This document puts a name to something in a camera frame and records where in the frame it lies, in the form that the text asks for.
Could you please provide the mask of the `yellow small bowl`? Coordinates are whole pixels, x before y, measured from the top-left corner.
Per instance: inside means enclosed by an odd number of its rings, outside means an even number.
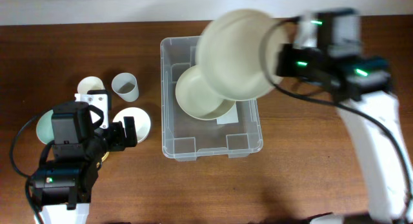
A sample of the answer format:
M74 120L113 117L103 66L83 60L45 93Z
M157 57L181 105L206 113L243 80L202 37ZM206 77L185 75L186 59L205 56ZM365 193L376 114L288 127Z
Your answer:
M104 154L104 156L101 158L101 161L102 161L102 162L104 162L104 161L107 159L109 153L110 153L110 152L106 152L106 153Z

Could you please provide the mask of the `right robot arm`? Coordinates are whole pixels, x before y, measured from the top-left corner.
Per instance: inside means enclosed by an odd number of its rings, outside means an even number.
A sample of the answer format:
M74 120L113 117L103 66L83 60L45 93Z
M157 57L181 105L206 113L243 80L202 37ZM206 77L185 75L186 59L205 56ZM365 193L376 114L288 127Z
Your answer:
M278 57L276 74L295 77L330 94L352 139L368 192L365 219L412 222L412 163L399 124L388 61L365 57L359 14L352 8L290 18L292 43Z

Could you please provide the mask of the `mint green small bowl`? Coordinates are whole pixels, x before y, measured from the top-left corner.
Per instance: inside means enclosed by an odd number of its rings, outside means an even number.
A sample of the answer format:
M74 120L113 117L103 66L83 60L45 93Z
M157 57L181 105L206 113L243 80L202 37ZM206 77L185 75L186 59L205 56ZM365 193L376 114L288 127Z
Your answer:
M52 129L52 115L53 110L45 112L39 119L36 125L36 135L40 142L47 144L54 140L54 133Z

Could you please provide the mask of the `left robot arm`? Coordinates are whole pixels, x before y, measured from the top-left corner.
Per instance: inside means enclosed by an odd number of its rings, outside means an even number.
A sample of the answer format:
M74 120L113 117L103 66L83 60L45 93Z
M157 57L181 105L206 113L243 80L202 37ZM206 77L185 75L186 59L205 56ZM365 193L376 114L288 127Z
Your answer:
M137 145L134 118L102 129L104 113L94 105L69 101L52 110L54 140L27 179L26 196L37 223L86 223L103 156Z

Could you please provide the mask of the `white small bowl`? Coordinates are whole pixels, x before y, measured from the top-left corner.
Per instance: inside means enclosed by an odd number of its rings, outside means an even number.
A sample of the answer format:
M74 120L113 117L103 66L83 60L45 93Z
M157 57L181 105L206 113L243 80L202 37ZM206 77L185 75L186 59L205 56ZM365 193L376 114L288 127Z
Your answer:
M137 108L137 107L130 107L130 108L125 108L118 112L114 119L113 122L122 122L122 125L124 126L124 117L133 117L134 118L134 124L135 124L135 129L136 129L136 136L137 136L137 143L141 143L144 141L149 133L150 133L150 128L151 128L151 120L149 115L142 109Z

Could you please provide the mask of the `cream large bowl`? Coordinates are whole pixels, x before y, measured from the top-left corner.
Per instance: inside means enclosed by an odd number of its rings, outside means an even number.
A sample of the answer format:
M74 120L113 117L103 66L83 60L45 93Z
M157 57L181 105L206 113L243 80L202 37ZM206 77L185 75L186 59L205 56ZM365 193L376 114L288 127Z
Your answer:
M197 43L196 64L207 85L220 97L245 101L267 95L274 87L266 79L260 57L266 57L267 70L275 83L278 54L288 43L287 32L278 27L259 52L268 30L277 24L268 14L259 10L241 9L228 12L210 22Z
M210 121L229 113L236 104L217 95L203 79L199 66L185 70L176 83L176 100L189 116Z

